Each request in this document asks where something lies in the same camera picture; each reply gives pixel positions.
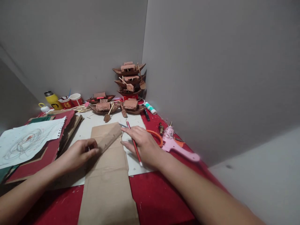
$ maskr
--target pink glue gun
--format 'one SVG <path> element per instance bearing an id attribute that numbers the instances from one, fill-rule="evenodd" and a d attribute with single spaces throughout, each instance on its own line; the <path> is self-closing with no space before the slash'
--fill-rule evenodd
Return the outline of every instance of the pink glue gun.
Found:
<path id="1" fill-rule="evenodd" d="M 166 152 L 170 152 L 171 149 L 177 151 L 185 158 L 191 160 L 192 162 L 198 162 L 200 160 L 200 156 L 196 153 L 188 152 L 187 150 L 180 147 L 176 141 L 174 140 L 174 130 L 171 124 L 165 129 L 163 133 L 162 140 L 164 142 L 162 149 Z"/>

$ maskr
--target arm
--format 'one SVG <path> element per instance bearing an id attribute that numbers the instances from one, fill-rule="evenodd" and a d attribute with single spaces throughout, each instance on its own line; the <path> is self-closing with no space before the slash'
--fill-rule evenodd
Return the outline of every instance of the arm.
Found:
<path id="1" fill-rule="evenodd" d="M 136 141 L 142 161 L 157 168 L 180 192 L 199 221 L 206 225 L 264 224 L 236 199 L 160 149 L 145 129 L 132 127 L 122 131 Z M 135 154 L 132 144 L 122 144 Z"/>
<path id="2" fill-rule="evenodd" d="M 95 139 L 77 141 L 53 163 L 0 197 L 0 224 L 17 224 L 53 181 L 83 166 L 98 152 Z"/>

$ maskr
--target cup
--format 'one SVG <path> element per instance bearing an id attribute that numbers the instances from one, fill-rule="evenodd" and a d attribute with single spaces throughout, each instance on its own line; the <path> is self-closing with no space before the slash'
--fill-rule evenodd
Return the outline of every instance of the cup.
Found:
<path id="1" fill-rule="evenodd" d="M 82 99 L 81 99 L 81 94 L 72 94 L 70 95 L 70 99 L 75 106 L 80 106 L 82 105 Z"/>
<path id="2" fill-rule="evenodd" d="M 73 103 L 68 96 L 60 97 L 58 101 L 65 109 L 73 108 Z"/>

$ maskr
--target red pencil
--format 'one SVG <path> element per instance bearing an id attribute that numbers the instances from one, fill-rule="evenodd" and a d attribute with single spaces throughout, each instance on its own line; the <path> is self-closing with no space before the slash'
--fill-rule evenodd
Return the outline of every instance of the red pencil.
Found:
<path id="1" fill-rule="evenodd" d="M 126 121 L 126 123 L 127 123 L 128 128 L 131 129 L 131 127 L 130 127 L 130 125 L 129 125 L 129 122 Z M 135 152 L 137 153 L 137 158 L 138 158 L 138 161 L 140 162 L 140 166 L 143 167 L 143 163 L 142 163 L 142 161 L 141 161 L 140 154 L 138 153 L 137 144 L 136 144 L 136 142 L 135 142 L 134 139 L 132 139 L 132 142 L 133 142 L 133 145 L 134 145 Z"/>

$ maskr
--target forearm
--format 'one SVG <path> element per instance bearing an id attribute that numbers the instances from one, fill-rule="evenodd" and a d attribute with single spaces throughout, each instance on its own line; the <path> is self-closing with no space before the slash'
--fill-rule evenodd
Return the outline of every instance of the forearm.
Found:
<path id="1" fill-rule="evenodd" d="M 0 224 L 17 224 L 60 175 L 60 167 L 53 162 L 3 195 L 0 198 Z"/>
<path id="2" fill-rule="evenodd" d="M 204 224 L 264 224 L 247 207 L 207 179 L 164 154 L 158 169 L 186 200 Z"/>

